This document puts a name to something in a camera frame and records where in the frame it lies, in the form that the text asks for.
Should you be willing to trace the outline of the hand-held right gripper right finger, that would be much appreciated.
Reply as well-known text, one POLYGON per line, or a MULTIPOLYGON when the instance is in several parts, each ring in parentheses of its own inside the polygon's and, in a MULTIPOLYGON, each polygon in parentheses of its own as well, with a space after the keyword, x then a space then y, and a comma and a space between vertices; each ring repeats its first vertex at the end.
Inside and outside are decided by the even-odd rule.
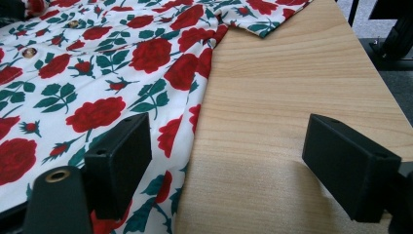
POLYGON ((302 158, 350 219, 381 220, 400 157, 336 119, 312 114, 302 158))

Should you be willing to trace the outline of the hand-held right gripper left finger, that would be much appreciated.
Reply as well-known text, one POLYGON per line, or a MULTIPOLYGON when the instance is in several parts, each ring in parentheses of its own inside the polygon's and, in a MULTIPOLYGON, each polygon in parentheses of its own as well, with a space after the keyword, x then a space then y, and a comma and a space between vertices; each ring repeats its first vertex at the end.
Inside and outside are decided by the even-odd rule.
POLYGON ((122 219, 151 160, 147 113, 119 122, 86 154, 86 189, 99 219, 122 219))

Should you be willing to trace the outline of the white red rose print shirt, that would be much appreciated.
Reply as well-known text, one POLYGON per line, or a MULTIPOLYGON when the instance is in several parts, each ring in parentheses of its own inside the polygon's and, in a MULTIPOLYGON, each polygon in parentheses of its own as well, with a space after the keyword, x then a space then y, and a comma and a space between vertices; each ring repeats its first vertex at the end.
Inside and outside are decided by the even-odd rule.
POLYGON ((35 178, 82 166, 122 119, 148 115, 152 163, 97 234, 173 234, 211 70, 230 27, 266 36, 311 0, 0 0, 0 233, 35 178))

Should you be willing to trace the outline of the black metal stand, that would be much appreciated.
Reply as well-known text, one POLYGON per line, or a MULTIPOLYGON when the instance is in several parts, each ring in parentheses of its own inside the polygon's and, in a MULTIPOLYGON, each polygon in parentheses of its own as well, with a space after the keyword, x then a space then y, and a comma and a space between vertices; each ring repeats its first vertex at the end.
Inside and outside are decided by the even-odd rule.
POLYGON ((385 40, 361 38, 360 43, 379 71, 413 71, 413 13, 400 17, 385 40))

